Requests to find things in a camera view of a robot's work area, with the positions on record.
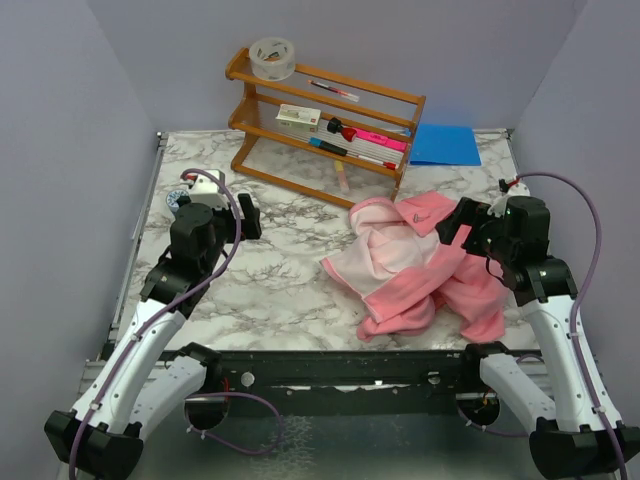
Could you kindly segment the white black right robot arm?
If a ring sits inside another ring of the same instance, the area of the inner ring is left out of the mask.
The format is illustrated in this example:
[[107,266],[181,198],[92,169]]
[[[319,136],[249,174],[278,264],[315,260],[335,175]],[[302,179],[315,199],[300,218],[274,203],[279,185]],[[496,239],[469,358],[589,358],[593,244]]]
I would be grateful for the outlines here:
[[568,265],[551,256],[550,213],[529,196],[499,208],[462,198],[436,230],[446,245],[502,269],[540,347],[551,391],[545,393],[499,343],[467,347],[459,367],[469,390],[491,388],[526,432],[532,459],[547,479],[621,473],[639,452],[639,430],[624,424],[600,378],[576,307]]

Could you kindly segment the pink zip jacket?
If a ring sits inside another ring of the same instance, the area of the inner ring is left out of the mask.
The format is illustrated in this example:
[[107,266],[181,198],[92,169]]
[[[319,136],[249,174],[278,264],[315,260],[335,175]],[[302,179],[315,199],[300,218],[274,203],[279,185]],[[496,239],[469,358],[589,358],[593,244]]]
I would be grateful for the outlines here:
[[429,191],[399,202],[374,197],[351,208],[354,242],[321,265],[363,301],[367,313],[357,328],[360,340],[420,335],[443,306],[461,316],[460,334],[470,342],[504,335],[508,290],[495,277],[499,265],[439,240],[436,225],[456,205]]

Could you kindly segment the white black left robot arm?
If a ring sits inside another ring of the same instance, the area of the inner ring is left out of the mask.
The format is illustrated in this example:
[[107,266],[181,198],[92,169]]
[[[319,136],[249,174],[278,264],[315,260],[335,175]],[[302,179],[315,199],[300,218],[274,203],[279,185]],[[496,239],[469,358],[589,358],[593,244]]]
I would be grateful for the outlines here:
[[170,244],[145,278],[135,312],[102,371],[68,411],[53,411],[44,431],[58,459],[77,478],[126,479],[145,440],[192,394],[228,390],[220,354],[191,342],[148,380],[166,345],[209,288],[227,246],[261,236],[260,212],[243,193],[238,207],[213,209],[179,199]]

